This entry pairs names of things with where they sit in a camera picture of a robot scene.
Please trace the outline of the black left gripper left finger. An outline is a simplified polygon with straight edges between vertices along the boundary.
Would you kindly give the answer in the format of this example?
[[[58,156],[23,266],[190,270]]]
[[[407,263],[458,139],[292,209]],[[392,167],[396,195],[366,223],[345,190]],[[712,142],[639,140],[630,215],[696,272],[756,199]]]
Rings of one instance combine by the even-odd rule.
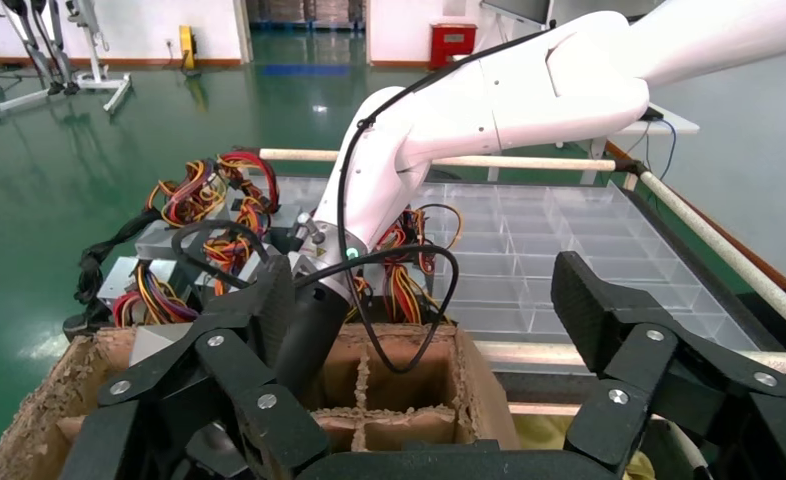
[[[108,380],[64,479],[295,479],[329,438],[273,369],[294,306],[284,258],[216,298],[171,345]]]

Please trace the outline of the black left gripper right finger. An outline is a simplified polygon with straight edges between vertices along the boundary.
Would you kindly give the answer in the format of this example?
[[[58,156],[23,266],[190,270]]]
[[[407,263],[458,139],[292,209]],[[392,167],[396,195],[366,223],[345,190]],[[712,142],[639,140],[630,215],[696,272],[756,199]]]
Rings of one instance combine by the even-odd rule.
[[[653,416],[713,445],[713,475],[786,475],[786,375],[691,333],[648,292],[554,262],[554,310],[597,384],[565,448],[620,475]]]

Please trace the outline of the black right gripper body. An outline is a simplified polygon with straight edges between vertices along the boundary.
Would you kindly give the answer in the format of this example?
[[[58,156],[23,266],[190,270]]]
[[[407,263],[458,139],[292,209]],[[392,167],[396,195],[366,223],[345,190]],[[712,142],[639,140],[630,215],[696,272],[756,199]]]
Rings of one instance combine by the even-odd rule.
[[[296,291],[274,366],[279,385],[296,397],[304,394],[322,368],[350,308],[348,300],[322,283]]]

